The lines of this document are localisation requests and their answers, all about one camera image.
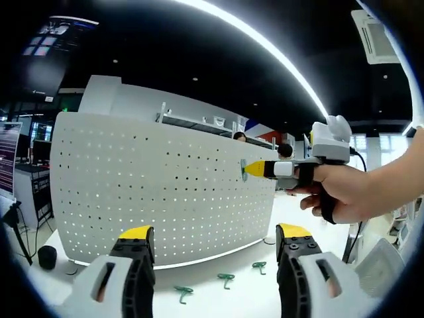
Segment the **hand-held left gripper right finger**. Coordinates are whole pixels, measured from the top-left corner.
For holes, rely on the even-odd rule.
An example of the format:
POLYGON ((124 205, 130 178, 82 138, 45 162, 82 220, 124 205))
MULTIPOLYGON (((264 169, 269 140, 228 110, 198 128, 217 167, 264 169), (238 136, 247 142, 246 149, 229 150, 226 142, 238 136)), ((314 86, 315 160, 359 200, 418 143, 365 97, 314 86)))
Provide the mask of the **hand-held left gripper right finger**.
POLYGON ((276 225, 276 260, 282 317, 366 317, 373 310, 355 271, 322 252, 304 228, 276 225))

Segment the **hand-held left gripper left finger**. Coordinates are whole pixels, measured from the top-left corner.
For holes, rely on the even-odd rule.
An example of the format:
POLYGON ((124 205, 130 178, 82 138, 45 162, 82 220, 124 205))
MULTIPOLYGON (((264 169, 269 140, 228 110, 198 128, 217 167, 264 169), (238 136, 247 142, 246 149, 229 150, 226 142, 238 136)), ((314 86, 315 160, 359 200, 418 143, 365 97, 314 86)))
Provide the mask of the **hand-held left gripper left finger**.
POLYGON ((64 316, 152 317, 155 283, 154 228, 129 229, 74 280, 64 316))

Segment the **person's right hand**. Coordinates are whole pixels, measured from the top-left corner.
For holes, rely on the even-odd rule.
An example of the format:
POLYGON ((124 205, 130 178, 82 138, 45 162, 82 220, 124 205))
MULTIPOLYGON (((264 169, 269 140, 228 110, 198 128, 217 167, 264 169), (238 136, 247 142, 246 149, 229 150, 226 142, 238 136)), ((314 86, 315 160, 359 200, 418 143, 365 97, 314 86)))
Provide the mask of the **person's right hand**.
POLYGON ((315 167, 313 182, 305 187, 287 190, 288 194, 305 194, 300 202, 302 210, 310 209, 316 217, 323 217, 323 193, 334 199, 333 222, 358 223, 372 217, 366 190, 368 174, 350 166, 320 165, 315 167))

